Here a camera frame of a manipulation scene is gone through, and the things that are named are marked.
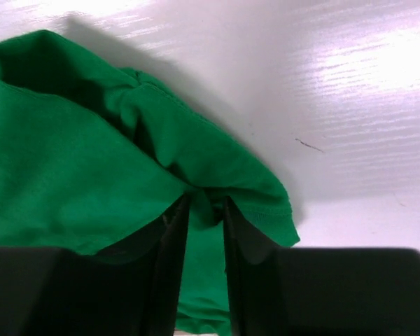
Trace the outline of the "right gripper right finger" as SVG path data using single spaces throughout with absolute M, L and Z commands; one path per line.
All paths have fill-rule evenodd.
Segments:
M 282 247 L 230 198 L 223 231 L 233 335 L 420 335 L 420 252 Z

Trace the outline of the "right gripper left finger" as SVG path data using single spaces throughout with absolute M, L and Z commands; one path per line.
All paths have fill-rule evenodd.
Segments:
M 0 246 L 0 335 L 173 335 L 190 199 L 94 255 Z

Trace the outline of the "green t-shirt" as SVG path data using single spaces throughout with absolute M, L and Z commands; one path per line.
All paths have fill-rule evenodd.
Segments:
M 51 31 L 0 42 L 0 245 L 95 253 L 184 193 L 192 204 L 176 327 L 229 335 L 223 202 L 292 246 L 279 179 L 147 73 Z

